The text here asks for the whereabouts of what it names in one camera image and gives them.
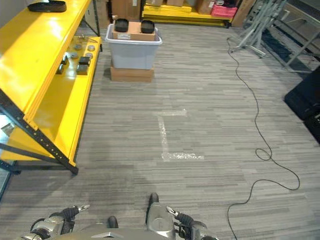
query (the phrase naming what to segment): gray plastic bin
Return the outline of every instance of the gray plastic bin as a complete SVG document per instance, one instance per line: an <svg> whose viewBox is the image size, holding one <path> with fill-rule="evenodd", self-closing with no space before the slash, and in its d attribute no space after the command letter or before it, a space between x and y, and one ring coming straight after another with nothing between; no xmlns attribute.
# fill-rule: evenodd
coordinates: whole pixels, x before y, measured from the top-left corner
<svg viewBox="0 0 320 240"><path fill-rule="evenodd" d="M109 43L113 66L117 69L151 69L157 48L162 44L158 29L155 28L155 41L134 41L113 39L113 28L113 24L108 26L104 39Z"/></svg>

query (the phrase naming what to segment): black tray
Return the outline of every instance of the black tray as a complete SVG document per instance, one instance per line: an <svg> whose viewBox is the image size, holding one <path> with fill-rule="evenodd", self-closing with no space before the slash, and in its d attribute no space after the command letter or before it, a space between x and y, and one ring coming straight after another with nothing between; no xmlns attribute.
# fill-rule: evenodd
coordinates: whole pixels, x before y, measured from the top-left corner
<svg viewBox="0 0 320 240"><path fill-rule="evenodd" d="M128 31L129 21L125 18L115 20L114 30L117 32L125 33Z"/></svg>
<svg viewBox="0 0 320 240"><path fill-rule="evenodd" d="M65 1L50 0L49 2L36 2L28 5L31 12L63 13L67 10Z"/></svg>
<svg viewBox="0 0 320 240"><path fill-rule="evenodd" d="M141 22L141 32L143 34L152 34L155 31L155 23L150 20L143 20Z"/></svg>

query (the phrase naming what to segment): pink box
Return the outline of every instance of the pink box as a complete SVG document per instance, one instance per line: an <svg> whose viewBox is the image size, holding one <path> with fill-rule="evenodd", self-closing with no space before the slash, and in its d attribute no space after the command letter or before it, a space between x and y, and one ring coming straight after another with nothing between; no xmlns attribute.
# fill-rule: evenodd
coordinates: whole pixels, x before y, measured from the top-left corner
<svg viewBox="0 0 320 240"><path fill-rule="evenodd" d="M237 10L238 10L237 7L225 7L225 6L214 5L211 12L211 16L233 18Z"/></svg>

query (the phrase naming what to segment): black case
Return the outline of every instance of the black case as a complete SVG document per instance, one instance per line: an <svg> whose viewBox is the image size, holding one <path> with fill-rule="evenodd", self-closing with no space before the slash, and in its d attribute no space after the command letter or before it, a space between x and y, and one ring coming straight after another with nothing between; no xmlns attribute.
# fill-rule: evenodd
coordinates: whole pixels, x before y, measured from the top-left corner
<svg viewBox="0 0 320 240"><path fill-rule="evenodd" d="M320 112L314 116L309 117L303 123L320 144Z"/></svg>
<svg viewBox="0 0 320 240"><path fill-rule="evenodd" d="M143 20L141 22L141 32L143 34L152 34L155 31L155 23L150 20Z"/></svg>
<svg viewBox="0 0 320 240"><path fill-rule="evenodd" d="M320 66L284 97L285 103L305 120L320 111Z"/></svg>
<svg viewBox="0 0 320 240"><path fill-rule="evenodd" d="M128 28L129 28L129 21L127 19L119 18L115 20L114 30L116 30L117 32L126 33L128 32Z"/></svg>
<svg viewBox="0 0 320 240"><path fill-rule="evenodd" d="M65 1L50 0L49 2L36 2L28 5L31 12L63 13L67 10Z"/></svg>

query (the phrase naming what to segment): white tape on floor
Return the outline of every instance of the white tape on floor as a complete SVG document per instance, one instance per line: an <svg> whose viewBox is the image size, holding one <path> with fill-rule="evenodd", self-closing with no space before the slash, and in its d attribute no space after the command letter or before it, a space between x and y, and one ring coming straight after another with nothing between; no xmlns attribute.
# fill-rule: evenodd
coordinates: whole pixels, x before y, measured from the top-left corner
<svg viewBox="0 0 320 240"><path fill-rule="evenodd" d="M195 153L185 153L185 152L169 152L167 132L165 127L165 121L163 117L171 116L187 116L187 110L183 109L182 111L161 111L153 113L158 118L158 125L161 136L161 145L162 145L162 154L161 157L164 162L169 162L170 160L189 160L189 159L205 159L205 156L198 156Z"/></svg>

